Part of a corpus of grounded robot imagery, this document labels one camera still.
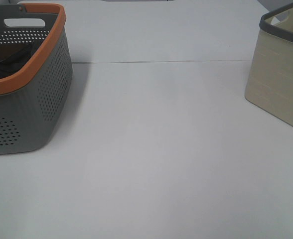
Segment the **dark navy towel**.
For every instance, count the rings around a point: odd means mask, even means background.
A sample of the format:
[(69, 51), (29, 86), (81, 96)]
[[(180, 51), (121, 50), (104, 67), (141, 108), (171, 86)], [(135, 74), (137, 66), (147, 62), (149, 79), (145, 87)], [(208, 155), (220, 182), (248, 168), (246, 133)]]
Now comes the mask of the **dark navy towel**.
[(0, 79), (19, 71), (40, 47), (40, 42), (0, 45)]

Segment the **grey basket with orange rim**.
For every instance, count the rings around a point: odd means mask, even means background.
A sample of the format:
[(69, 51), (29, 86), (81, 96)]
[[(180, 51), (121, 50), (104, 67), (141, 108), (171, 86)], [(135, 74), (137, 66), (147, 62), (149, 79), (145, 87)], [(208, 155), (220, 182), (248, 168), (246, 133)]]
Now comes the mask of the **grey basket with orange rim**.
[(73, 74), (65, 21), (59, 4), (0, 4), (0, 45), (41, 43), (19, 71), (0, 79), (0, 154), (39, 149), (53, 133)]

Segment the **beige fabric bin grey rim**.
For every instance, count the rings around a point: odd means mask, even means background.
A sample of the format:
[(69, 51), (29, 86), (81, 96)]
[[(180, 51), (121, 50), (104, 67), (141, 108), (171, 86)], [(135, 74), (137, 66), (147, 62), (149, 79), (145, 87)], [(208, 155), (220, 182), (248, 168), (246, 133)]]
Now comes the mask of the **beige fabric bin grey rim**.
[(293, 127), (293, 2), (262, 15), (245, 98)]

